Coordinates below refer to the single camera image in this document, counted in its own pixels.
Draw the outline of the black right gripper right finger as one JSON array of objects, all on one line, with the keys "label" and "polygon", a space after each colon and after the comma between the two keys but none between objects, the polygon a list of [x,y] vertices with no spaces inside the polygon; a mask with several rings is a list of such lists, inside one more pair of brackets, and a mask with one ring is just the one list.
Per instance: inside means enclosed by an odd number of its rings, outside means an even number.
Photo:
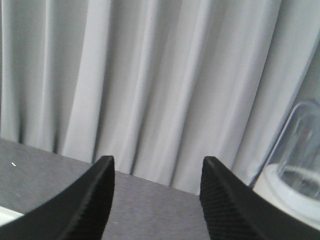
[{"label": "black right gripper right finger", "polygon": [[278,209],[214,156],[203,159],[200,203],[212,240],[318,240],[320,231]]}]

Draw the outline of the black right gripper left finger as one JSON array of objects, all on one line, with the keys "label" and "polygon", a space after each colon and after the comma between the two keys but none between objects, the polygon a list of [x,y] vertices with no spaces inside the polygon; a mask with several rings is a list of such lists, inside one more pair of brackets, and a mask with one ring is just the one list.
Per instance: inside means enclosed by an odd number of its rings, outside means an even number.
[{"label": "black right gripper left finger", "polygon": [[115,161],[102,156],[58,195],[0,228],[2,240],[100,240],[112,208]]}]

